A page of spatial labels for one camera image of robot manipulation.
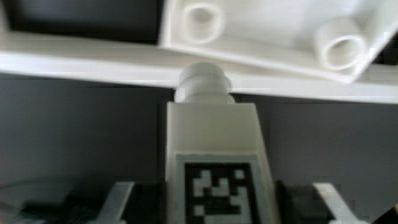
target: white 3d printed part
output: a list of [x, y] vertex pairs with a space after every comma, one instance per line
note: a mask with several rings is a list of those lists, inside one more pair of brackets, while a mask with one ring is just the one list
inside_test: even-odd
[[[179, 80], [179, 103], [167, 105], [167, 223], [190, 224], [199, 218], [204, 220], [195, 223], [227, 224], [232, 219], [236, 223], [278, 224], [255, 106], [234, 103], [229, 80], [213, 64], [193, 64]], [[247, 200], [245, 191], [257, 203]], [[218, 194], [227, 196], [218, 198], [215, 211], [207, 203]]]
[[168, 0], [161, 47], [350, 83], [398, 31], [398, 0]]
[[348, 69], [366, 58], [366, 40], [355, 22], [339, 18], [321, 25], [314, 36], [319, 64], [330, 70]]

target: black surface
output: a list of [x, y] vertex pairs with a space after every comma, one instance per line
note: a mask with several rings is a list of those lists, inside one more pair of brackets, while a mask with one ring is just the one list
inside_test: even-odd
[[390, 208], [373, 224], [396, 224], [398, 223], [398, 211]]
[[328, 224], [335, 220], [310, 185], [284, 186], [277, 182], [277, 199], [282, 224]]
[[135, 185], [122, 219], [127, 223], [165, 224], [165, 183]]
[[3, 0], [10, 29], [156, 44], [163, 0]]
[[398, 33], [382, 49], [373, 63], [383, 65], [398, 65]]

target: white plastic tab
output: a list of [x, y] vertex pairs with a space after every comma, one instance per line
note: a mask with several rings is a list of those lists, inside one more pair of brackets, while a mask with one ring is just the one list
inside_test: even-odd
[[316, 183], [314, 188], [335, 217], [330, 224], [369, 224], [357, 219], [332, 184]]

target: white plastic block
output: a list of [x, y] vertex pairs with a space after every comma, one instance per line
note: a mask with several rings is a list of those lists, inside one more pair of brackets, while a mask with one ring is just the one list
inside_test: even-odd
[[168, 0], [161, 47], [344, 83], [398, 31], [398, 0]]

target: dark gray background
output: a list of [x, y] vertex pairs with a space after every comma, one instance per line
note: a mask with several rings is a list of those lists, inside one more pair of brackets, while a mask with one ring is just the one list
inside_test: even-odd
[[[275, 179], [332, 182], [357, 215], [398, 202], [398, 106], [234, 95], [257, 105]], [[163, 178], [172, 90], [0, 75], [0, 201]]]

